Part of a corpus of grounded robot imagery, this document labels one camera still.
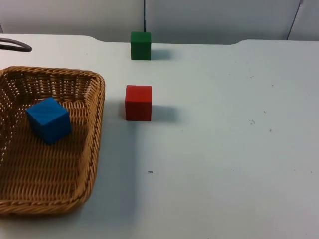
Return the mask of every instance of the red cube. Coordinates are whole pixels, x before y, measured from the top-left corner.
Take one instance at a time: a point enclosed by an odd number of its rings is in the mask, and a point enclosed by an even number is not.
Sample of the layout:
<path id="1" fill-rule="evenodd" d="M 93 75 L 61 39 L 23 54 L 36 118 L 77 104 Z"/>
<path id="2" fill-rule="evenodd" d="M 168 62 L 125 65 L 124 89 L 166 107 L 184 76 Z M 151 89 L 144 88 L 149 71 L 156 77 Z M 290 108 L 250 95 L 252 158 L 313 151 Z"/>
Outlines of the red cube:
<path id="1" fill-rule="evenodd" d="M 125 115 L 129 121 L 151 121 L 151 86 L 126 86 Z"/>

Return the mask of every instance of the wicker basket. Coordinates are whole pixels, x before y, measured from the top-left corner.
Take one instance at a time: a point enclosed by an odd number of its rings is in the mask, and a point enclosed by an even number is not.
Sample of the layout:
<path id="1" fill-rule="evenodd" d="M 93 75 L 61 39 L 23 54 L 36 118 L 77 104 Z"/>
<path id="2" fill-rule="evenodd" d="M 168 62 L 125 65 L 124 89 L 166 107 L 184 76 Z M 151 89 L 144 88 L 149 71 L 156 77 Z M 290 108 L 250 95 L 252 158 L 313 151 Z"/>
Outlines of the wicker basket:
<path id="1" fill-rule="evenodd" d="M 25 110 L 54 97 L 72 133 L 52 146 L 30 129 Z M 9 67 L 0 71 L 0 215 L 70 212 L 89 198 L 97 173 L 105 98 L 90 71 Z"/>

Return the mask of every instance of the cube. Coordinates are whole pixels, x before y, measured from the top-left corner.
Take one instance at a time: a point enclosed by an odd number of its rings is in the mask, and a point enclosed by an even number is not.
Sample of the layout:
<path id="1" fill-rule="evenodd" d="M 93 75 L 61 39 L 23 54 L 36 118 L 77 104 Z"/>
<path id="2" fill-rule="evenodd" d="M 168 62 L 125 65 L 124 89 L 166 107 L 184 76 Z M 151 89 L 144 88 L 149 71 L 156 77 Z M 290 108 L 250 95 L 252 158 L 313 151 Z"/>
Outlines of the cube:
<path id="1" fill-rule="evenodd" d="M 131 33 L 131 59 L 151 60 L 151 33 L 136 32 Z"/>
<path id="2" fill-rule="evenodd" d="M 28 108 L 26 114 L 33 132 L 48 145 L 71 133 L 69 112 L 52 97 Z"/>
<path id="3" fill-rule="evenodd" d="M 151 86 L 126 86 L 125 116 L 129 121 L 151 121 Z"/>

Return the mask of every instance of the green cube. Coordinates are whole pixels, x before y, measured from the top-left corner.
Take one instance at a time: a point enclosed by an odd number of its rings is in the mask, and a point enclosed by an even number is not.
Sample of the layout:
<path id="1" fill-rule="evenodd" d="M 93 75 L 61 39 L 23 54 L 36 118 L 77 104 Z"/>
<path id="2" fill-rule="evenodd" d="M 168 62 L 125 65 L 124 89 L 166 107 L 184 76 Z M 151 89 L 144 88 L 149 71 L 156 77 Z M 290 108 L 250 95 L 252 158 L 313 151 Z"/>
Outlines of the green cube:
<path id="1" fill-rule="evenodd" d="M 136 32 L 131 33 L 131 59 L 151 60 L 151 33 Z"/>

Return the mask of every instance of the table surface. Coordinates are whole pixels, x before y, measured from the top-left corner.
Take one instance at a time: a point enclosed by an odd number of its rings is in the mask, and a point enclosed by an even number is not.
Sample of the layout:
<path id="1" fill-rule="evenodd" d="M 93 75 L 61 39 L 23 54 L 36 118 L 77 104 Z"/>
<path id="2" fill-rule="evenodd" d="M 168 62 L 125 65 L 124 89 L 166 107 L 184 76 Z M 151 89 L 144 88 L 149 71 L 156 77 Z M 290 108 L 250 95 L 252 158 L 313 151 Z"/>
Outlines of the table surface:
<path id="1" fill-rule="evenodd" d="M 318 239 L 319 42 L 153 44 L 11 35 L 12 65 L 106 80 L 98 175 L 75 213 L 0 219 L 0 238 Z M 127 122 L 126 85 L 151 85 L 151 122 Z"/>

